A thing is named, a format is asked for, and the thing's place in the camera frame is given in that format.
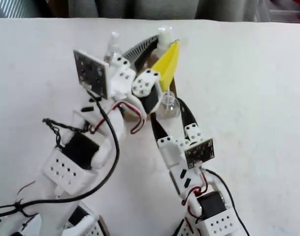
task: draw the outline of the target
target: white table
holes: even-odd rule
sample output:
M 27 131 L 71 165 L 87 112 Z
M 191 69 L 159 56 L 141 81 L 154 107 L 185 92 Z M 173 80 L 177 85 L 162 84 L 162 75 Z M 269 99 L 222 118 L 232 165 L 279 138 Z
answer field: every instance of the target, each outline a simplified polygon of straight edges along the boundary
M 184 42 L 178 95 L 214 138 L 216 158 L 206 166 L 227 182 L 251 235 L 300 235 L 300 25 L 0 20 L 0 205 L 33 180 L 55 145 L 42 118 L 70 122 L 81 90 L 72 50 L 102 57 L 114 30 L 125 51 L 163 24 Z M 171 235 L 185 209 L 150 123 L 127 136 L 115 173 L 86 202 L 113 236 Z

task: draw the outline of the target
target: black cable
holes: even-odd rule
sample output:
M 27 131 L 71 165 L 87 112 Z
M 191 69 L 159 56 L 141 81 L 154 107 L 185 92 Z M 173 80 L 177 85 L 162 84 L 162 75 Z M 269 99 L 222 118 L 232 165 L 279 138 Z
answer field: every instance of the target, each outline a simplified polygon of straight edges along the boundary
M 52 200 L 35 200 L 35 201 L 30 201 L 30 202 L 27 202 L 27 203 L 23 203 L 23 204 L 13 204 L 13 205 L 7 205 L 7 206 L 0 206 L 0 208 L 4 208 L 4 207 L 15 207 L 14 210 L 10 210 L 10 211 L 7 211 L 7 212 L 4 212 L 4 213 L 0 213 L 0 217 L 4 217 L 4 216 L 8 216 L 8 215 L 12 215 L 12 214 L 15 214 L 19 211 L 22 212 L 22 210 L 26 207 L 29 207 L 29 206 L 32 206 L 32 205 L 35 205 L 35 204 L 44 204 L 44 203 L 48 203 L 48 204 L 52 204 L 52 203 L 70 203 L 70 202 L 75 202 L 75 201 L 79 201 L 79 200 L 82 200 L 90 195 L 92 195 L 93 193 L 95 193 L 96 191 L 98 191 L 101 187 L 104 186 L 104 184 L 108 181 L 108 179 L 110 178 L 110 176 L 112 175 L 112 173 L 114 172 L 117 164 L 118 164 L 118 160 L 119 160 L 119 154 L 120 154 L 120 150 L 119 150 L 119 142 L 118 142 L 118 138 L 117 138 L 117 135 L 116 135 L 116 132 L 114 130 L 114 127 L 113 125 L 111 124 L 111 121 L 109 120 L 109 117 L 107 116 L 106 112 L 103 110 L 103 108 L 101 107 L 100 105 L 100 100 L 99 98 L 96 98 L 94 97 L 91 93 L 89 93 L 92 98 L 95 100 L 96 102 L 96 105 L 98 106 L 104 120 L 106 121 L 106 123 L 108 124 L 109 126 L 109 129 L 111 131 L 111 134 L 114 138 L 114 142 L 115 142 L 115 147 L 116 147 L 116 156 L 115 156 L 115 160 L 114 160 L 114 163 L 109 171 L 109 173 L 105 176 L 105 178 L 96 186 L 94 187 L 93 189 L 91 189 L 90 191 L 84 193 L 84 194 L 81 194 L 77 197 L 73 197 L 73 198 L 67 198 L 67 199 L 52 199 Z
M 235 211 L 235 214 L 236 214 L 236 216 L 237 216 L 237 218 L 238 218 L 238 221 L 239 221 L 240 224 L 242 225 L 242 227 L 243 227 L 245 233 L 247 234 L 247 236 L 250 236 L 250 234 L 249 234 L 249 232 L 248 232 L 246 226 L 244 225 L 243 221 L 241 220 L 241 218 L 239 217 L 239 215 L 238 215 L 238 213 L 237 213 L 237 210 L 236 210 L 236 207 L 235 207 L 235 203 L 234 203 L 233 196 L 232 196 L 231 192 L 229 191 L 229 189 L 228 189 L 228 187 L 227 187 L 225 181 L 221 178 L 221 176 L 219 176 L 219 175 L 218 175 L 217 173 L 215 173 L 214 171 L 211 171 L 211 170 L 208 170 L 208 169 L 205 169 L 205 171 L 207 171 L 207 172 L 209 172 L 210 174 L 216 176 L 216 177 L 222 182 L 222 184 L 223 184 L 224 187 L 226 188 L 226 191 L 227 191 L 227 193 L 228 193 L 228 195 L 229 195 L 230 201 L 232 202 L 232 206 L 233 206 L 233 209 L 234 209 L 234 211 Z
M 61 135 L 60 135 L 60 129 L 57 126 L 64 128 L 64 129 L 69 129 L 74 132 L 79 132 L 79 133 L 86 133 L 89 131 L 89 124 L 87 122 L 85 123 L 83 129 L 68 126 L 68 125 L 59 123 L 59 122 L 54 121 L 53 119 L 49 119 L 49 118 L 43 119 L 43 122 L 46 125 L 48 125 L 48 127 L 56 134 L 56 146 L 59 147 L 60 149 L 63 149 L 63 146 L 60 144 Z

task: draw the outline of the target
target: plastic bottle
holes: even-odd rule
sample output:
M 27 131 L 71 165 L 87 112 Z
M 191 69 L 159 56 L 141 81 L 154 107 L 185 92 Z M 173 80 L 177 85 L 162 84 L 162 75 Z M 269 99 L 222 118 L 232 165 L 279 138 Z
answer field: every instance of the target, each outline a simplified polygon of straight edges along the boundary
M 107 46 L 107 51 L 104 56 L 104 61 L 107 62 L 108 64 L 110 64 L 113 57 L 122 56 L 122 52 L 118 44 L 118 39 L 119 39 L 119 34 L 116 32 L 112 32 Z
M 172 27 L 159 28 L 159 41 L 157 48 L 152 52 L 147 66 L 151 68 L 159 58 L 169 49 L 170 45 L 174 42 L 172 35 Z M 163 95 L 162 101 L 156 111 L 157 117 L 161 119 L 175 118 L 180 114 L 179 102 L 175 94 L 168 89 Z

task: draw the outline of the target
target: bottle cap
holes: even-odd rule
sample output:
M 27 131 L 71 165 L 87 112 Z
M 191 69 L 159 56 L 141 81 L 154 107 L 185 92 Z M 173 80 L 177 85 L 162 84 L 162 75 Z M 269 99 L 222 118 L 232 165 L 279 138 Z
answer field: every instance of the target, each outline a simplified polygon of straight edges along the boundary
M 107 51 L 108 52 L 117 51 L 119 48 L 118 41 L 119 41 L 119 34 L 116 32 L 112 32 L 107 46 Z
M 157 45 L 158 57 L 160 58 L 167 49 L 169 49 L 170 44 L 174 42 L 174 37 L 172 34 L 172 27 L 163 26 L 159 28 L 159 41 Z

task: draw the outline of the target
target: robotic arm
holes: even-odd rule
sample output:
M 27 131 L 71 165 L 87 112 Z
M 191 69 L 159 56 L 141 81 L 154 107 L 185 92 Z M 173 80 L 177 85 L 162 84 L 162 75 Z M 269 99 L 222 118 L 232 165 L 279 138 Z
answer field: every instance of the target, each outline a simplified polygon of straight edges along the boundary
M 116 167 L 119 143 L 125 137 L 122 106 L 139 118 L 132 134 L 151 114 L 159 150 L 188 208 L 174 235 L 223 236 L 237 230 L 233 208 L 225 205 L 211 175 L 201 167 L 214 158 L 212 139 L 202 137 L 181 99 L 183 138 L 169 136 L 156 120 L 155 111 L 172 81 L 179 53 L 175 41 L 152 68 L 142 72 L 157 43 L 158 36 L 146 39 L 123 56 L 113 57 L 110 64 L 74 51 L 79 83 L 87 94 L 73 110 L 72 126 L 43 120 L 56 134 L 56 147 L 36 180 L 19 191 L 15 204 L 10 205 L 14 209 L 0 214 L 0 236 L 109 235 L 103 219 L 81 200 L 100 189 Z M 68 129 L 62 137 L 59 127 Z M 107 176 L 90 187 L 113 158 Z

